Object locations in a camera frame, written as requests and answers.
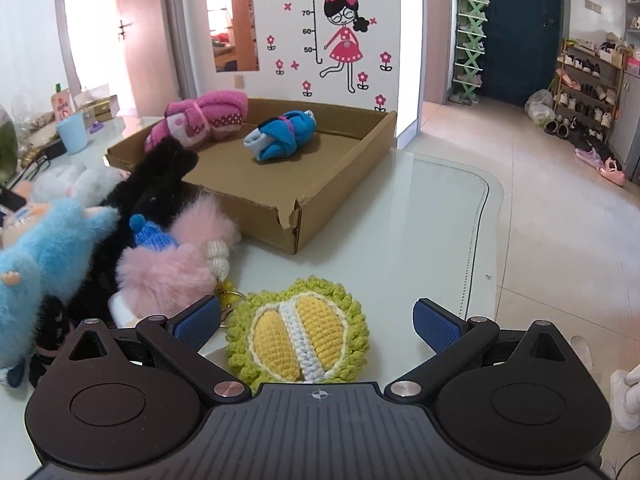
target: cardboard tray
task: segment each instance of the cardboard tray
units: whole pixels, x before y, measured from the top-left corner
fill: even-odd
[[[317,133],[290,158],[257,162],[242,140],[259,123],[290,110],[311,110]],[[396,112],[249,99],[240,132],[199,148],[198,165],[184,181],[215,192],[245,235],[295,254],[388,152],[396,118]],[[150,130],[111,146],[109,164],[132,170],[145,156],[143,143]]]

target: crocheted durian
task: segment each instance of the crocheted durian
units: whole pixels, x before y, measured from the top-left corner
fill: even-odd
[[[369,330],[339,283],[311,276],[281,292],[249,294],[226,332],[229,365],[255,393],[261,383],[354,381]]]

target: tile floor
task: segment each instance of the tile floor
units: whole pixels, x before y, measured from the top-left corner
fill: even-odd
[[[548,136],[521,108],[425,103],[422,133],[407,147],[494,174],[504,187],[498,222],[497,322],[554,322],[587,339],[593,377],[640,362],[640,188],[610,183]],[[604,457],[617,467],[640,451],[640,429],[612,432]],[[621,480],[640,478],[640,457]]]

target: pink dress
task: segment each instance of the pink dress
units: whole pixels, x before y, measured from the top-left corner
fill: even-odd
[[[331,51],[329,57],[342,63],[353,63],[354,61],[362,59],[358,40],[356,40],[356,36],[351,29],[349,27],[342,27],[336,32],[332,41],[338,35],[340,35],[340,42]]]

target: white plush toy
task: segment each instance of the white plush toy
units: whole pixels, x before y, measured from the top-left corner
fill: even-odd
[[[69,197],[84,207],[94,207],[122,180],[124,176],[116,168],[100,165],[88,170],[82,163],[59,166],[36,180],[30,200],[49,203],[57,198]]]

